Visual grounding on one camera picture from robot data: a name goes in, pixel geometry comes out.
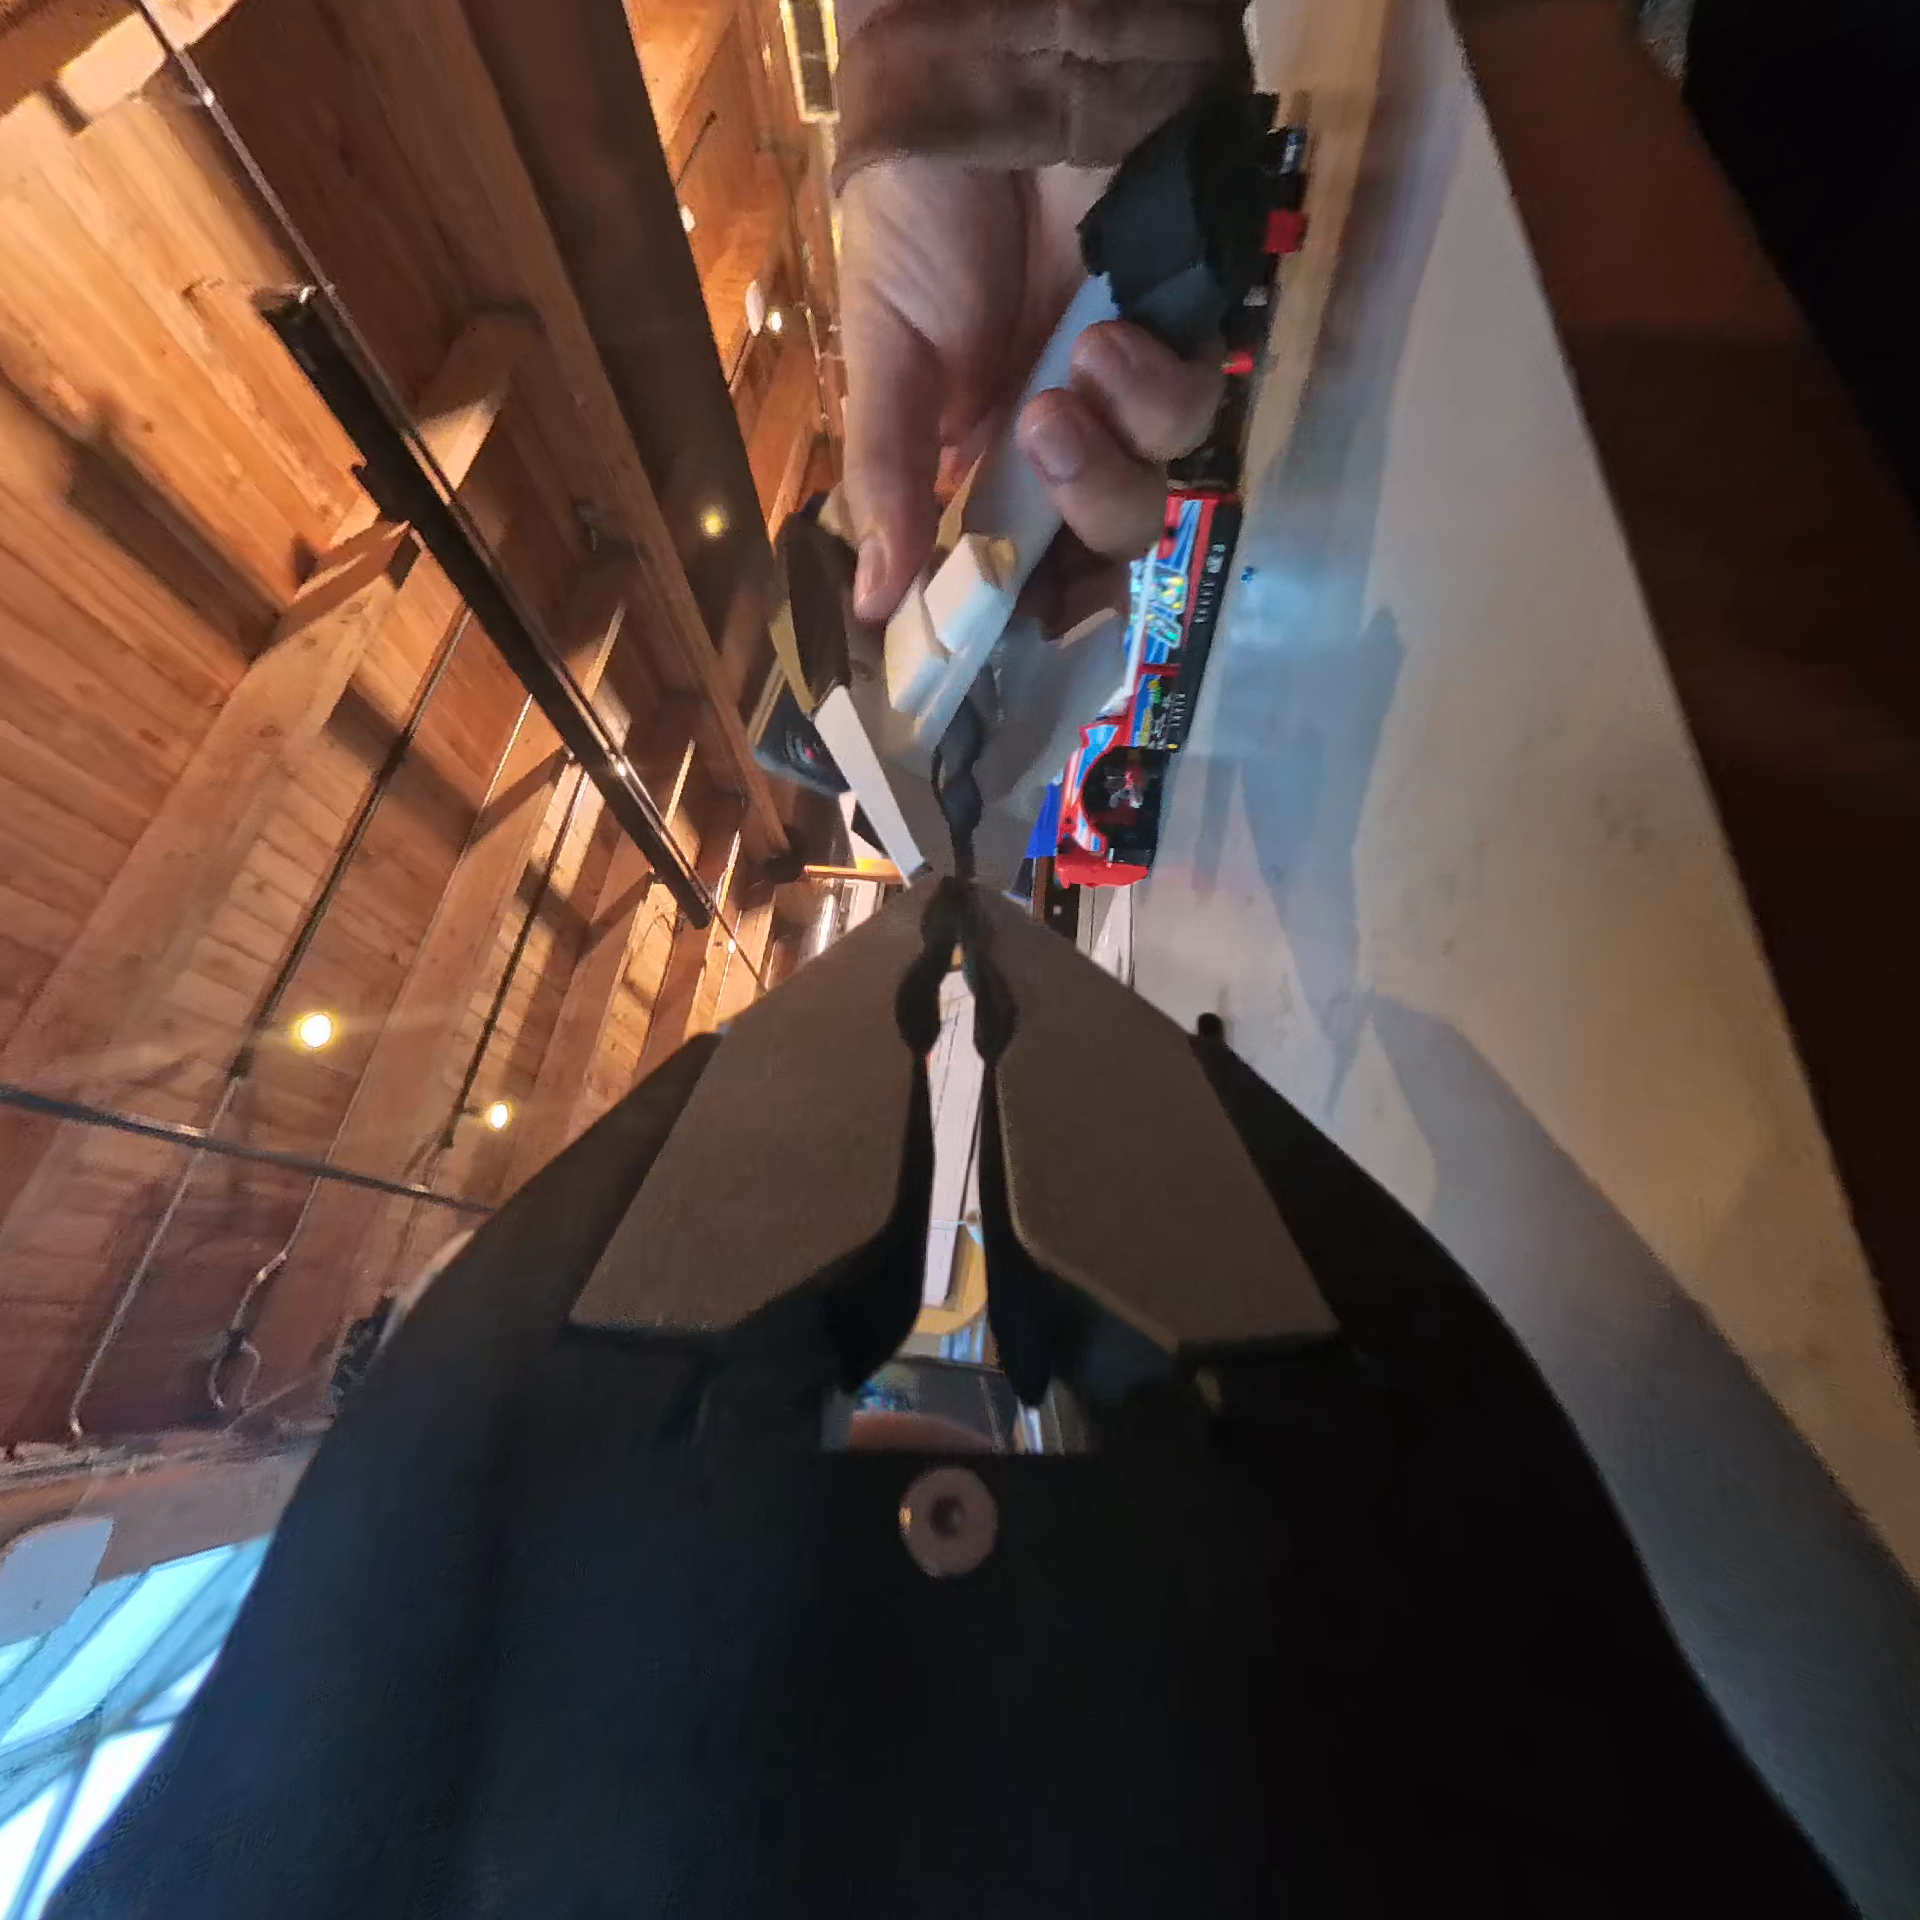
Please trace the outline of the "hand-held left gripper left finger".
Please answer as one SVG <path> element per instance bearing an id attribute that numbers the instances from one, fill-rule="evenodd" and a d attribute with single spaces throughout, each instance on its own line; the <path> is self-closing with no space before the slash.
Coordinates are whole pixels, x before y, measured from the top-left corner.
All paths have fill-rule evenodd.
<path id="1" fill-rule="evenodd" d="M 910 886 L 714 1045 L 569 1330 L 858 1387 L 910 1334 L 949 879 Z"/>

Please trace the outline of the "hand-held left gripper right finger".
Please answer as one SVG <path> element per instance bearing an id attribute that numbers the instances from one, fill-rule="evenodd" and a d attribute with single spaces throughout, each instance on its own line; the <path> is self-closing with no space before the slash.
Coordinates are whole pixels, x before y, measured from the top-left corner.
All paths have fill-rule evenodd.
<path id="1" fill-rule="evenodd" d="M 986 890 L 967 964 L 988 1326 L 1014 1394 L 1328 1346 L 1337 1314 L 1191 1039 Z"/>

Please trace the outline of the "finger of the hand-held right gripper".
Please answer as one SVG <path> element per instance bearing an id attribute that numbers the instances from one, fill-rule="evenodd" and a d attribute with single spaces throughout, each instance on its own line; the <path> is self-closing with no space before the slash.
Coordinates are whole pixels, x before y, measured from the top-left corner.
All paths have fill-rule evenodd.
<path id="1" fill-rule="evenodd" d="M 1126 666 L 1126 616 L 1091 614 L 1056 639 L 1018 616 L 947 726 L 932 790 L 954 855 L 981 890 L 1010 890 L 1046 790 Z"/>
<path id="2" fill-rule="evenodd" d="M 932 782 L 917 758 L 910 730 L 886 704 L 886 695 L 867 695 L 852 683 L 832 686 L 815 713 L 818 734 L 854 810 L 878 832 L 875 847 L 903 881 L 932 874 Z"/>

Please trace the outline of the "person's right forearm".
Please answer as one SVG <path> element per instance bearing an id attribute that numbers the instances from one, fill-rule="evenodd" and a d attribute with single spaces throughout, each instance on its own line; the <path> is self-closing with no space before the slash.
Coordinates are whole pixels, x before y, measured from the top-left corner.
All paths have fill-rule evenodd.
<path id="1" fill-rule="evenodd" d="M 1249 90 L 1246 6 L 836 6 L 836 172 L 909 158 L 1111 169 Z"/>

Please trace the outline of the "grey desk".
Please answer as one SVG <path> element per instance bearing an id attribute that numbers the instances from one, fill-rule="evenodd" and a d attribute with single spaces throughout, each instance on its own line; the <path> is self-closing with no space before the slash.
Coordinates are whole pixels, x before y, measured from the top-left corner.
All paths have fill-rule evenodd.
<path id="1" fill-rule="evenodd" d="M 1309 238 L 1138 984 L 1452 1249 L 1788 1812 L 1914 1918 L 1914 1387 L 1449 6 L 1255 48 Z"/>

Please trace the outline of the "person's right hand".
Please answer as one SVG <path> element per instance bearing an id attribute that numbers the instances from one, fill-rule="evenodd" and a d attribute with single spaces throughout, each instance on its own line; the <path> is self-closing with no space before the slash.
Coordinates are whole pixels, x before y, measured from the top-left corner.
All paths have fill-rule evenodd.
<path id="1" fill-rule="evenodd" d="M 896 614 L 947 483 L 1005 428 L 1062 518 L 1018 593 L 1043 635 L 1117 614 L 1131 563 L 1158 550 L 1168 465 L 1222 399 L 1222 345 L 1177 358 L 1142 326 L 1103 321 L 1062 386 L 1024 399 L 1083 282 L 1076 224 L 1107 177 L 894 158 L 844 187 L 844 492 L 862 620 Z"/>

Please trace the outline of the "red toy brick race car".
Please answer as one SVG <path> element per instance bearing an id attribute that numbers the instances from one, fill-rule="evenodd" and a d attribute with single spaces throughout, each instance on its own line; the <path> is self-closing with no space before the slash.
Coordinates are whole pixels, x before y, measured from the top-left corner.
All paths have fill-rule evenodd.
<path id="1" fill-rule="evenodd" d="M 1124 321 L 1184 359 L 1217 340 L 1222 397 L 1207 436 L 1168 465 L 1159 536 L 1131 573 L 1115 695 L 1080 726 L 1032 841 L 1062 886 L 1131 886 L 1159 845 L 1240 532 L 1280 264 L 1306 243 L 1306 144 L 1271 91 L 1207 98 L 1154 130 L 1076 227 Z"/>

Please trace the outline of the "printed instruction sheet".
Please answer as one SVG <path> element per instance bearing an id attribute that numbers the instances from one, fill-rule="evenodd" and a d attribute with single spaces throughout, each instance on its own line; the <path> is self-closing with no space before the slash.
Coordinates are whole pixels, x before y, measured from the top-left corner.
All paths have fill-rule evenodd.
<path id="1" fill-rule="evenodd" d="M 940 1039 L 926 1054 L 932 1205 L 924 1309 L 909 1349 L 978 1361 L 986 1353 L 988 1265 L 978 1201 L 986 1061 L 972 1045 L 972 991 L 949 975 L 940 992 Z"/>

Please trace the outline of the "glass skylight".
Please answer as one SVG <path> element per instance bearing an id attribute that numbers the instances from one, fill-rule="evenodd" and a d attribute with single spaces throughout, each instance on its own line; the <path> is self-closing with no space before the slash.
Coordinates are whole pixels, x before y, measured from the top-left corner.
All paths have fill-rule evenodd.
<path id="1" fill-rule="evenodd" d="M 3 1918 L 40 1918 L 212 1674 L 272 1537 L 108 1581 L 3 1650 Z"/>

